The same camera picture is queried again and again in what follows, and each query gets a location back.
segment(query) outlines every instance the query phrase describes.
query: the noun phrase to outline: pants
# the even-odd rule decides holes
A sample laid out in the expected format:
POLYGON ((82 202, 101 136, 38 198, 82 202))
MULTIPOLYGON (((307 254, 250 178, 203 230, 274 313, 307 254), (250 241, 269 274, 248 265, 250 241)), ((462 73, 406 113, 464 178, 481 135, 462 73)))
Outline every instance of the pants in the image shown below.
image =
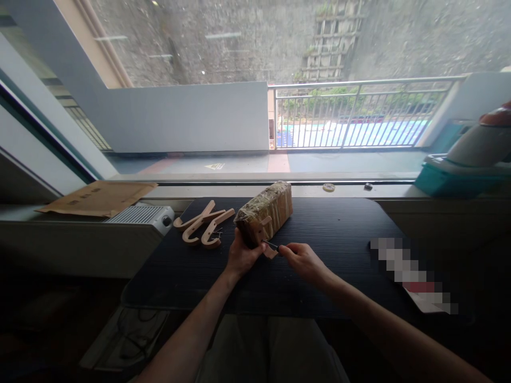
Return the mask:
POLYGON ((312 319, 225 315, 197 383, 349 382, 312 319))

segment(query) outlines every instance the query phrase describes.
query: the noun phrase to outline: black desk mat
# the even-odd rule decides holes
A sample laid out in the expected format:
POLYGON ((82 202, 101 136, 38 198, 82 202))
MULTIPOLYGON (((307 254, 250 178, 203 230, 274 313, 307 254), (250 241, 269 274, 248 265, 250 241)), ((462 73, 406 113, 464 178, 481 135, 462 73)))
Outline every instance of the black desk mat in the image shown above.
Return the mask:
MULTIPOLYGON (((214 198, 215 210, 237 211, 250 198, 214 198)), ((196 199, 182 220, 200 214, 212 198, 196 199)), ((293 215, 271 240, 308 243, 325 264, 368 297, 410 322, 421 313, 404 292, 371 263, 368 242, 374 237, 404 237, 374 201, 364 198, 293 198, 293 215)), ((121 301, 129 307, 193 309, 227 263, 234 239, 233 218, 223 222, 221 245, 213 250, 189 247, 172 228, 126 286, 121 301)), ((195 234, 200 238, 207 225, 195 234)), ((304 282, 281 256, 261 256, 238 283, 225 306, 236 314, 306 318, 346 318, 321 292, 304 282)))

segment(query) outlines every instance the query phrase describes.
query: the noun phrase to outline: white heater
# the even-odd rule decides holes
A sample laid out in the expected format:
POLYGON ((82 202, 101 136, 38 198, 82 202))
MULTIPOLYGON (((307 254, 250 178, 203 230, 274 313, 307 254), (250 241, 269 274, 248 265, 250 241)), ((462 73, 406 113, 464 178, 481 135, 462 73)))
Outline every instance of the white heater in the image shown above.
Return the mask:
POLYGON ((130 206, 113 218, 38 213, 0 205, 0 253, 47 274, 132 278, 171 229, 168 206, 130 206))

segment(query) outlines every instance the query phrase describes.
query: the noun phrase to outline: curved wooden piece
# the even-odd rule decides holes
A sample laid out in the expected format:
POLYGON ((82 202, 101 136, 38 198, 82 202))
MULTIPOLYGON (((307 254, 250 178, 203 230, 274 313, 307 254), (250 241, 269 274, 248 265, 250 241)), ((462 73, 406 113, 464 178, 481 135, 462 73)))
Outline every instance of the curved wooden piece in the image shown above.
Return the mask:
POLYGON ((220 241, 220 238, 215 238, 214 240, 209 240, 209 238, 211 237, 211 234, 213 234, 213 232, 215 231, 218 224, 224 222, 226 219, 232 217, 233 215, 234 209, 229 209, 224 214, 211 221, 211 223, 209 224, 208 228, 206 229, 201 238, 201 242, 206 249, 214 249, 220 246, 220 244, 222 243, 220 241))
MULTIPOLYGON (((265 226, 267 224, 269 224, 271 222, 271 216, 267 216, 266 218, 264 218, 261 222, 259 222, 259 230, 256 234, 256 237, 258 239, 258 242, 261 243, 261 241, 264 239, 264 240, 269 240, 271 238, 266 238, 266 234, 265 234, 265 226)), ((271 247, 267 246, 266 247, 266 250, 264 252, 264 255, 266 256, 266 258, 270 258, 270 259, 273 259, 275 258, 275 256, 278 254, 278 251, 275 251, 273 250, 271 247)))
POLYGON ((186 229, 183 233, 183 241, 189 246, 195 246, 200 243, 200 239, 198 237, 190 238, 190 235, 195 233, 197 229, 202 226, 203 223, 214 220, 215 218, 221 216, 225 213, 225 210, 219 210, 214 213, 210 213, 207 215, 201 215, 198 220, 196 220, 188 229, 186 229))
POLYGON ((215 202, 214 200, 211 200, 207 205, 206 207, 204 208, 204 210, 202 211, 201 214, 199 214, 198 216, 190 219, 189 221, 183 223, 181 217, 178 217, 174 220, 174 227, 176 229, 178 229, 179 231, 185 231, 186 229, 188 229, 191 225, 193 225, 198 219, 200 219, 200 217, 202 217, 203 215, 207 215, 209 213, 211 213, 211 210, 213 210, 213 208, 215 207, 215 202))

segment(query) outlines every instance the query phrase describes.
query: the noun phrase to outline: wooden block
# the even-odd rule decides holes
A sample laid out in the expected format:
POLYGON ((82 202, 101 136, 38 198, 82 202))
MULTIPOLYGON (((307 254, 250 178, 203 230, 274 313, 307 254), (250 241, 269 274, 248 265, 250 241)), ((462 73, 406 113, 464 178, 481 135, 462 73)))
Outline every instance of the wooden block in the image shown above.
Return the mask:
POLYGON ((272 239, 291 214, 291 184, 278 181, 248 201, 238 211, 234 222, 246 245, 254 248, 262 239, 272 239))

